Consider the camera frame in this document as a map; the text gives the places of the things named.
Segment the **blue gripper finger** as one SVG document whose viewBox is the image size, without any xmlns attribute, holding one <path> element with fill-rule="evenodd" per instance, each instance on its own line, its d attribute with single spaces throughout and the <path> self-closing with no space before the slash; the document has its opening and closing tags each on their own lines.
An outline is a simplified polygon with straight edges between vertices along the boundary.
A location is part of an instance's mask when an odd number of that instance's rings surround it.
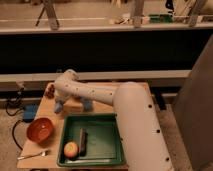
<svg viewBox="0 0 213 171">
<path fill-rule="evenodd" d="M 55 107 L 54 107 L 54 112 L 56 114 L 59 114 L 63 110 L 64 102 L 63 101 L 56 101 L 55 102 Z"/>
<path fill-rule="evenodd" d="M 89 112 L 93 110 L 93 102 L 91 100 L 83 98 L 82 104 L 84 111 Z"/>
</svg>

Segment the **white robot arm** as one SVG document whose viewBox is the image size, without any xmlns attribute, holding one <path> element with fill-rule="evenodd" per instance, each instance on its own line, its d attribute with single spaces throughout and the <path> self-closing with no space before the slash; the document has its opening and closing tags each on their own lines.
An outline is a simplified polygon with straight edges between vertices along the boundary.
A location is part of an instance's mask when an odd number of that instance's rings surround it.
<svg viewBox="0 0 213 171">
<path fill-rule="evenodd" d="M 102 86 L 77 81 L 69 69 L 54 82 L 55 113 L 71 96 L 95 100 L 114 108 L 129 171 L 174 171 L 150 93 L 136 82 Z"/>
</svg>

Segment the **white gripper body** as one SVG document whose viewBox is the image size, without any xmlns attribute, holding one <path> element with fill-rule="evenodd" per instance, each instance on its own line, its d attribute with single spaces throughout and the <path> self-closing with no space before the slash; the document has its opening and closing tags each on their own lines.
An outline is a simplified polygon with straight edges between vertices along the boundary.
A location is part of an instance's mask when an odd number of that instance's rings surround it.
<svg viewBox="0 0 213 171">
<path fill-rule="evenodd" d="M 77 95 L 68 94 L 60 90 L 56 90 L 54 92 L 54 96 L 55 96 L 55 101 L 61 102 L 62 104 L 66 103 L 68 100 L 73 100 L 74 102 L 81 102 L 81 103 L 88 102 L 88 99 L 86 98 L 83 98 Z"/>
</svg>

